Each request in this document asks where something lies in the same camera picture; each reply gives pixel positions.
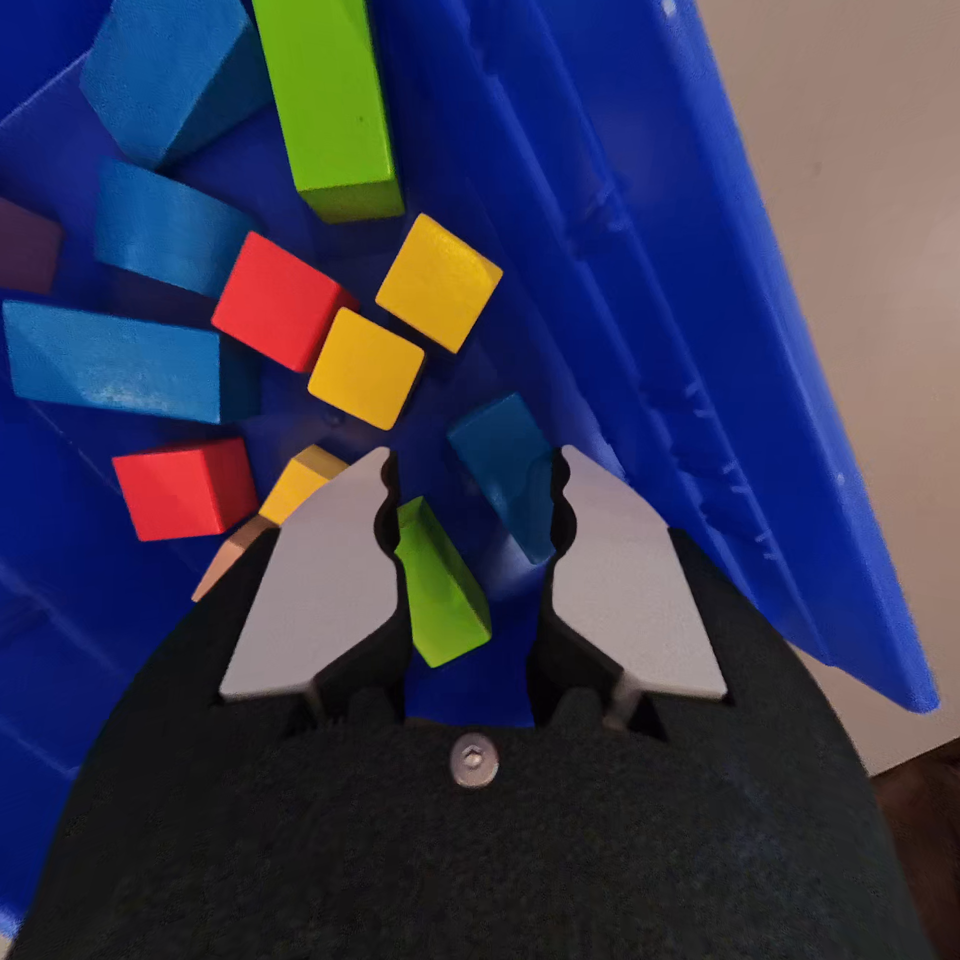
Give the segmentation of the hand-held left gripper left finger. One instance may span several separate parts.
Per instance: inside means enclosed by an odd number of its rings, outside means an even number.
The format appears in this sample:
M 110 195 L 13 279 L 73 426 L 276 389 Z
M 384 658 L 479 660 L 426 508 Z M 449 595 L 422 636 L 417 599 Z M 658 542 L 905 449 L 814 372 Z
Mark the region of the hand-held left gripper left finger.
M 346 710 L 380 689 L 404 709 L 413 652 L 397 554 L 398 454 L 378 447 L 283 523 L 221 681 L 226 701 L 303 694 Z

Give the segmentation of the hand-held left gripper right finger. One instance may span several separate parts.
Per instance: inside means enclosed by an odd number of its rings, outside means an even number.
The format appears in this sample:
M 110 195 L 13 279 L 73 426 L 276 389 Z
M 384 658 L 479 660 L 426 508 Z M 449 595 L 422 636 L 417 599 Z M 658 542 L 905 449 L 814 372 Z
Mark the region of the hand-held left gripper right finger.
M 575 446 L 555 453 L 551 496 L 536 708 L 572 689 L 606 710 L 637 710 L 646 694 L 722 702 L 726 680 L 665 520 Z

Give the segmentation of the green wooden block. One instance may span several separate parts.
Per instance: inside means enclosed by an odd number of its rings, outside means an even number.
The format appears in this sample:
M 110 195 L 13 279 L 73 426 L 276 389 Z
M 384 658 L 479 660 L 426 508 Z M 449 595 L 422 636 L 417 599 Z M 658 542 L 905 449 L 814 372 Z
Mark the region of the green wooden block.
M 439 668 L 491 641 L 489 602 L 424 496 L 402 504 L 397 521 L 414 648 Z

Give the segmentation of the blue plastic bin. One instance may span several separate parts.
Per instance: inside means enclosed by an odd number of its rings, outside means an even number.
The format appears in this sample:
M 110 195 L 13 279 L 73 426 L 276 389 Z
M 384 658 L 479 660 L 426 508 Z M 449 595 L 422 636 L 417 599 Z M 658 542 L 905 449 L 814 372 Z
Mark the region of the blue plastic bin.
M 513 547 L 447 439 L 522 396 L 620 470 L 787 641 L 940 705 L 693 2 L 369 2 L 412 217 L 499 264 L 387 443 L 470 561 Z M 2 358 L 2 935 L 123 685 L 212 538 L 139 542 L 112 458 L 212 432 L 12 393 Z

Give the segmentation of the pile of coloured wooden blocks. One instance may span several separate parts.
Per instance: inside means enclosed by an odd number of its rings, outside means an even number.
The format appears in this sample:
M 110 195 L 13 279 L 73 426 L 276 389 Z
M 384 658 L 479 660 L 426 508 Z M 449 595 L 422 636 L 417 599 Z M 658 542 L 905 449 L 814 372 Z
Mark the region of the pile of coloured wooden blocks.
M 174 325 L 202 327 L 211 300 L 152 278 L 116 269 L 94 256 L 102 167 L 129 162 L 81 89 L 84 58 L 109 2 L 2 2 L 2 198 L 65 229 L 53 304 Z M 379 72 L 382 126 L 389 132 L 405 216 L 329 224 L 307 198 L 320 173 L 359 175 L 360 161 L 334 167 L 348 148 L 346 106 L 367 122 L 373 95 L 348 93 L 333 69 L 345 40 L 302 42 L 303 53 L 273 102 L 200 150 L 159 168 L 162 176 L 217 198 L 251 217 L 272 242 L 329 272 L 361 301 L 365 315 L 422 343 L 427 365 L 412 407 L 390 442 L 400 450 L 405 497 L 426 494 L 438 518 L 491 601 L 528 593 L 543 573 L 523 557 L 457 461 L 446 432 L 463 413 L 519 391 L 547 417 L 557 388 L 547 385 L 546 340 L 522 288 L 506 278 L 465 342 L 463 359 L 422 339 L 375 305 L 388 262 L 421 211 L 510 273 L 508 256 L 457 168 L 443 133 L 418 99 L 411 69 L 422 64 L 405 41 L 387 36 L 387 15 L 427 12 L 426 2 L 369 3 L 370 47 Z M 29 494 L 27 507 L 2 521 L 2 577 L 8 592 L 36 594 L 63 618 L 79 620 L 88 595 L 105 595 L 115 578 L 122 593 L 148 590 L 173 600 L 186 592 L 186 569 L 211 547 L 137 546 L 119 503 L 108 506 L 115 477 L 110 459 L 165 440 L 200 436 L 203 427 L 161 418 L 95 412 L 14 397 L 2 360 L 2 407 L 17 439 L 2 440 L 2 493 Z

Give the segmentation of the grey desk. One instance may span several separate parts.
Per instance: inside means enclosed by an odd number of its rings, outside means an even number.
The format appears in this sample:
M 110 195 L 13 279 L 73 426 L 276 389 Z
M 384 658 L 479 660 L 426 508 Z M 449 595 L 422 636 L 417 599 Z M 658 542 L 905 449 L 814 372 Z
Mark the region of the grey desk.
M 806 663 L 870 774 L 958 738 L 959 3 L 698 3 L 940 707 Z

